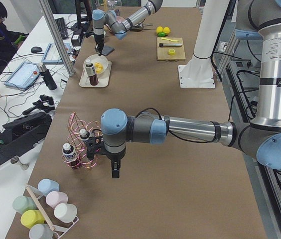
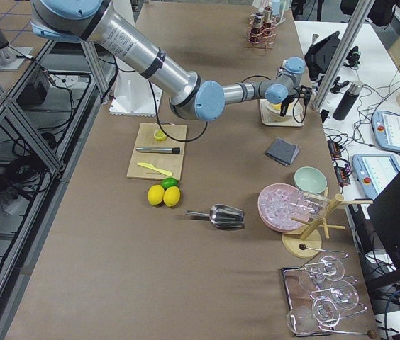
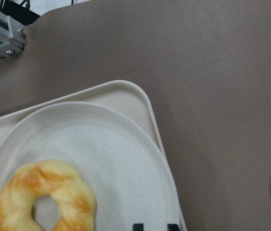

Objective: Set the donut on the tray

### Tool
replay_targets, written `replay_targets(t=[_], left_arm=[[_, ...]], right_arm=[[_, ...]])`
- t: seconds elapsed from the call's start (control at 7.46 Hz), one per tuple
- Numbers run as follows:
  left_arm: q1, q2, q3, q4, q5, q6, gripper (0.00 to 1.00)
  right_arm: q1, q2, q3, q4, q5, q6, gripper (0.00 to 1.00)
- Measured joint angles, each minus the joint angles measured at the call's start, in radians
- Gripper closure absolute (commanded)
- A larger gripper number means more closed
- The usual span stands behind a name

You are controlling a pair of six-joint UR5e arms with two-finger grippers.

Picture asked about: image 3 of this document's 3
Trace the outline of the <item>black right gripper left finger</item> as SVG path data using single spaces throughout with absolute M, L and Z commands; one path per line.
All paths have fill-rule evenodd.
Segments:
M 143 223 L 133 224 L 133 231 L 144 231 L 144 224 Z

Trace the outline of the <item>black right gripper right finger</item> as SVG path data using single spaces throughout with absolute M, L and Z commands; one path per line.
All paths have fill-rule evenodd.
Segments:
M 167 224 L 167 231 L 179 231 L 177 224 Z

